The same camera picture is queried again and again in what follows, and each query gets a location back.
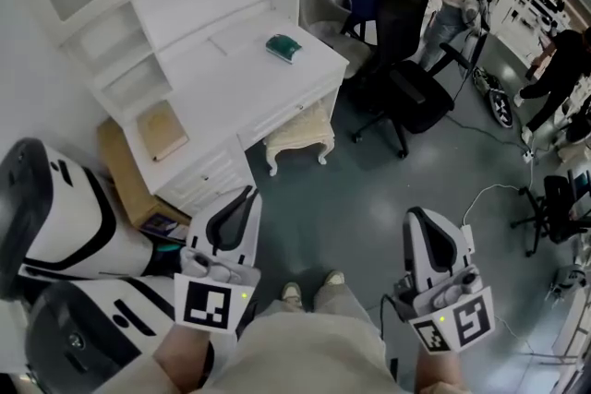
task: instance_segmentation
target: person in black clothes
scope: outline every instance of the person in black clothes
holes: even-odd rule
[[[521,89],[513,98],[519,107],[524,99],[534,99],[550,94],[542,109],[522,128],[521,138],[529,145],[534,132],[546,122],[562,103],[571,95],[574,86],[582,75],[591,74],[591,28],[585,33],[565,30],[552,40],[544,52],[532,62],[539,67],[548,56],[554,53],[552,61],[540,80]]]

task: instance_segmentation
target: white sneaker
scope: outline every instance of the white sneaker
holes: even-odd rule
[[[302,306],[302,291],[295,282],[288,282],[281,292],[281,300],[287,304]]]
[[[344,284],[344,274],[341,271],[331,271],[324,280],[325,286],[338,286]]]
[[[514,96],[513,96],[513,103],[515,104],[515,107],[519,108],[521,107],[522,103],[524,103],[524,98],[521,96],[521,91],[517,92]]]
[[[527,146],[530,145],[533,137],[534,137],[534,133],[529,128],[527,128],[527,126],[524,126],[521,129],[521,139],[524,141],[524,143]]]

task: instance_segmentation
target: green object on desk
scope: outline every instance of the green object on desk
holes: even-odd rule
[[[271,37],[267,43],[267,51],[279,56],[290,65],[294,62],[294,55],[302,49],[302,47],[286,35],[277,34]]]

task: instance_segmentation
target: brown notebook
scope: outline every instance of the brown notebook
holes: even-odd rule
[[[140,115],[138,131],[155,161],[163,160],[188,142],[185,129],[168,101],[158,102]]]

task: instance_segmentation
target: floor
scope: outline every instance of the floor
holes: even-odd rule
[[[522,87],[525,66],[495,39],[487,43],[481,65],[498,75],[510,93]],[[452,96],[461,84],[456,64],[437,79]],[[537,107],[524,106],[521,118],[527,119]],[[390,124],[368,131],[361,143],[351,142],[350,131],[368,118],[339,98],[332,120],[336,149],[326,166],[316,162],[316,149],[287,151],[278,157],[279,173],[270,178],[264,148],[259,144],[251,149],[247,156],[263,197],[257,258],[263,273],[257,289],[260,305],[277,297],[288,281],[299,282],[309,303],[327,271],[341,269],[378,324],[381,295],[391,293],[404,275],[402,222],[407,209],[432,209],[460,226],[482,188],[529,184],[519,124],[511,130],[498,126],[471,82],[464,85],[450,117],[513,145],[444,118],[428,132],[411,136],[410,155],[401,161]],[[535,189],[559,166],[551,153],[538,156]],[[492,288],[496,316],[527,338],[534,350],[548,353],[568,305],[552,309],[551,301],[544,299],[554,271],[569,261],[571,249],[542,241],[538,253],[526,258],[532,228],[511,230],[509,222],[529,213],[524,197],[495,188],[478,200],[467,222],[475,238],[474,260]],[[385,308],[384,321],[388,357],[399,358],[400,382],[412,390],[418,340],[390,307]],[[486,341],[463,354],[468,386],[475,393],[549,392],[557,379],[555,370],[539,364],[527,350],[499,324]]]

